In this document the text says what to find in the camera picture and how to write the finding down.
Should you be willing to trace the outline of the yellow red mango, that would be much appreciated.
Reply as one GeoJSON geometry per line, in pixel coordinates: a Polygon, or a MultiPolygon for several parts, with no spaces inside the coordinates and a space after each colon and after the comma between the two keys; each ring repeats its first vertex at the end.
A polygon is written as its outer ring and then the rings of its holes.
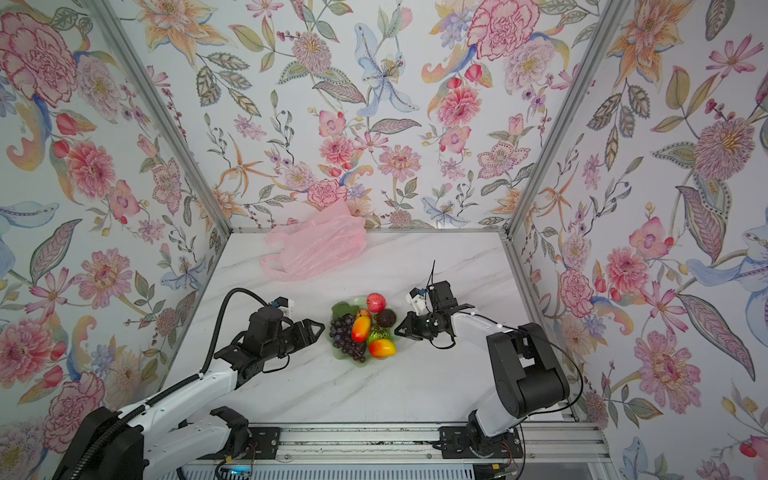
{"type": "Polygon", "coordinates": [[[390,339],[378,339],[368,346],[369,353],[374,358],[388,358],[397,354],[397,348],[390,339]]]}

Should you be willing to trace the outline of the red apple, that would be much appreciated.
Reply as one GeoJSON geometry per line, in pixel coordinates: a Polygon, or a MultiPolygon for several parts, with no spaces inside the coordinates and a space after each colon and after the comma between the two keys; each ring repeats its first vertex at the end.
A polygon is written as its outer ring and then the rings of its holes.
{"type": "Polygon", "coordinates": [[[366,298],[366,306],[371,314],[378,314],[387,307],[387,300],[380,293],[371,293],[366,298]]]}

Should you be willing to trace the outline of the pink plastic bag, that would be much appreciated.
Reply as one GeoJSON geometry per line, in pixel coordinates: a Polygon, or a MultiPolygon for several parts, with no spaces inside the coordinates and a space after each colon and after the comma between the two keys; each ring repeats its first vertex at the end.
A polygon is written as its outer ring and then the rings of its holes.
{"type": "Polygon", "coordinates": [[[366,220],[338,200],[310,220],[275,227],[265,243],[281,249],[260,259],[263,272],[282,282],[304,281],[357,259],[367,247],[366,220]]]}

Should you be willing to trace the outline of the orange red mango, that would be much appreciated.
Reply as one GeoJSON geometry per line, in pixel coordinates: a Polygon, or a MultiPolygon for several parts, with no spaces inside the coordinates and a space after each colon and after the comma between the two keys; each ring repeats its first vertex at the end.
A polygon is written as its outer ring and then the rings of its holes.
{"type": "Polygon", "coordinates": [[[372,320],[368,316],[359,316],[355,319],[352,330],[351,339],[357,343],[364,343],[372,329],[372,320]]]}

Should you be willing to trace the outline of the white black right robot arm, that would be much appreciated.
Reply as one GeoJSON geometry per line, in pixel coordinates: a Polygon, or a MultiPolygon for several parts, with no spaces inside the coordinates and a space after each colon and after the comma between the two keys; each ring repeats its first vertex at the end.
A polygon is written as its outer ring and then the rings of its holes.
{"type": "Polygon", "coordinates": [[[569,382],[540,325],[493,320],[459,302],[447,281],[414,288],[406,301],[411,310],[396,335],[432,342],[445,333],[452,344],[466,340],[489,356],[495,394],[469,414],[464,428],[464,444],[473,453],[490,456],[523,421],[569,398],[569,382]]]}

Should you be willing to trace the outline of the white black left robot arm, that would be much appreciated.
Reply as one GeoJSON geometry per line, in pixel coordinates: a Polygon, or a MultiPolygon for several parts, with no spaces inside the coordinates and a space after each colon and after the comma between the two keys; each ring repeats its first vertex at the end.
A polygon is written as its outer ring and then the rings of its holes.
{"type": "Polygon", "coordinates": [[[247,330],[208,353],[200,372],[121,409],[88,414],[54,478],[158,479],[193,460],[231,460],[262,447],[243,414],[213,402],[264,373],[267,362],[315,344],[324,329],[311,319],[294,322],[276,307],[260,308],[247,330]]]}

